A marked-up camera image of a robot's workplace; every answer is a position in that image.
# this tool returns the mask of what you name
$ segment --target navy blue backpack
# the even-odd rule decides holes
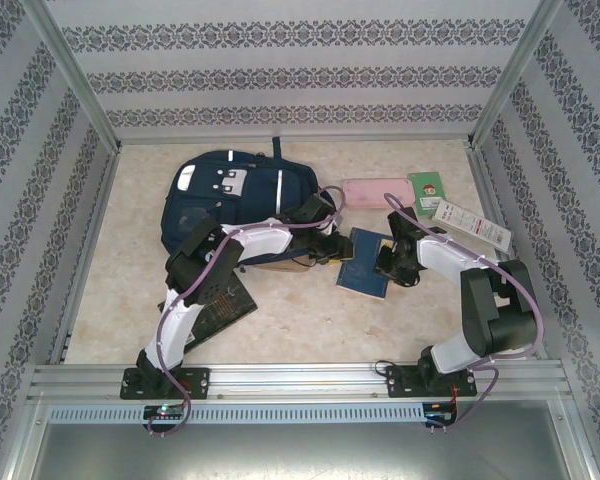
[[[260,222],[300,207],[318,191],[310,167],[282,159],[279,137],[273,139],[273,147],[273,158],[218,150],[189,160],[178,169],[161,222],[161,240],[169,254],[207,215],[228,225]],[[333,204],[326,192],[321,195]],[[305,253],[290,252],[284,258],[276,255],[275,260]],[[250,260],[245,263],[266,263],[270,258]]]

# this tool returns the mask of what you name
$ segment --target marble surface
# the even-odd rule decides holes
[[[167,254],[160,243],[164,198],[177,168],[215,149],[272,154],[271,144],[125,146],[67,363],[130,364],[157,327]],[[283,156],[311,165],[321,185],[346,178],[406,177],[439,171],[447,198],[482,213],[460,141],[283,143]],[[352,226],[390,233],[389,210],[345,210]],[[488,246],[454,237],[480,253]],[[426,271],[411,289],[389,284],[384,300],[335,286],[339,266],[304,273],[249,268],[240,274],[258,310],[185,357],[186,363],[416,360],[460,330],[460,290]]]

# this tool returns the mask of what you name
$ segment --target patterned wallpaper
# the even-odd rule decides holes
[[[0,460],[27,367],[49,361],[108,159],[22,5],[0,0]]]
[[[563,4],[482,152],[600,466],[600,0]]]
[[[468,134],[537,3],[48,5],[125,140]]]

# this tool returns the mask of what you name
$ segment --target pink pencil case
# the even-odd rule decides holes
[[[352,178],[342,182],[342,189],[351,208],[390,208],[385,193],[398,197],[405,207],[416,201],[413,185],[406,178]]]

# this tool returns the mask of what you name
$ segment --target blue passport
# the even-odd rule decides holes
[[[384,245],[392,246],[393,238],[362,228],[352,228],[349,238],[353,242],[353,259],[340,267],[336,285],[376,298],[387,296],[389,279],[374,273],[376,257]]]

